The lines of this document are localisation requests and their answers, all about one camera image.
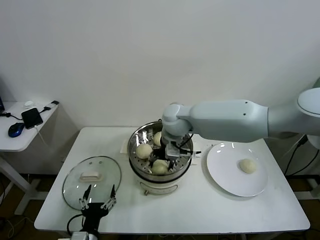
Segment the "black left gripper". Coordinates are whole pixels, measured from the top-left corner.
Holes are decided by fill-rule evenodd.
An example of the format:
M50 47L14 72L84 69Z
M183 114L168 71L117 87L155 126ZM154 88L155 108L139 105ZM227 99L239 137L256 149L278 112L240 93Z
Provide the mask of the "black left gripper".
M103 217L109 214L109 209L112 209L117 203L115 185L112 186L109 199L105 203L89 203L88 198L91 192L92 185L84 191L84 194L79 198L81 213L84 216L83 229L98 229L100 221Z

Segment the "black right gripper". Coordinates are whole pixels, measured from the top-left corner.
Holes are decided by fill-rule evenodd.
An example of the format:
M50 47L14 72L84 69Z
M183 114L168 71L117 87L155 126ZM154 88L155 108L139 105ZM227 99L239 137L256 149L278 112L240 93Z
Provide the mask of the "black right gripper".
M166 146L154 149L149 155L149 166L153 166L156 160L169 161L168 171L172 170L177 164L177 145L175 142L169 142Z

